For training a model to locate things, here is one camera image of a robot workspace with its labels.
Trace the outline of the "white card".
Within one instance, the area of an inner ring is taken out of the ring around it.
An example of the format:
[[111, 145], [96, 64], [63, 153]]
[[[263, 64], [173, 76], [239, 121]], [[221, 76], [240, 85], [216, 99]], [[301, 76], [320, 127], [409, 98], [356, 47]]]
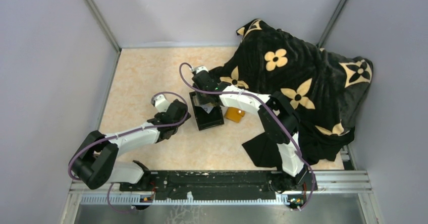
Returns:
[[203, 104], [199, 106], [200, 108], [202, 108], [207, 114], [211, 113], [211, 111], [213, 110], [214, 106], [212, 104]]

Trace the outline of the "black plastic box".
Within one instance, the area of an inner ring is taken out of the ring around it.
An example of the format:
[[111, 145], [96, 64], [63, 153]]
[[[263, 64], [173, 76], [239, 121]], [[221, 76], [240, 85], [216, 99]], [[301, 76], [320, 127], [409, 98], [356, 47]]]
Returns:
[[220, 106], [214, 107], [209, 113], [207, 113], [203, 107], [196, 105], [196, 92], [190, 92], [189, 96], [199, 131], [224, 124], [223, 111]]

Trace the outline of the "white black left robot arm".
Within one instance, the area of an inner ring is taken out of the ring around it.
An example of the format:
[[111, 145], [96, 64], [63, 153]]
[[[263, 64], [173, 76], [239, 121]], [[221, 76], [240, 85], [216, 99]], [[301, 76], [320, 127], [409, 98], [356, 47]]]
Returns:
[[89, 189], [104, 184], [127, 183], [140, 191], [150, 187], [151, 176], [141, 162], [122, 162], [118, 157], [137, 148], [170, 139], [191, 115], [188, 105], [175, 99], [161, 100], [158, 112], [139, 127], [112, 134], [90, 132], [69, 162], [72, 179], [81, 180]]

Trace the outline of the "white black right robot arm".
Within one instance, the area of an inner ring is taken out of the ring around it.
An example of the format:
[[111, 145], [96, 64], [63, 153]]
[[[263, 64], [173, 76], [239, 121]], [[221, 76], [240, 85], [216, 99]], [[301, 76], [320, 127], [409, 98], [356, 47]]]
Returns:
[[274, 151], [274, 166], [285, 173], [287, 188], [297, 190], [308, 173], [298, 143], [300, 118], [281, 93], [258, 94], [231, 83], [218, 83], [201, 66], [192, 71], [197, 103], [206, 107], [237, 108], [259, 116], [267, 140], [266, 146]]

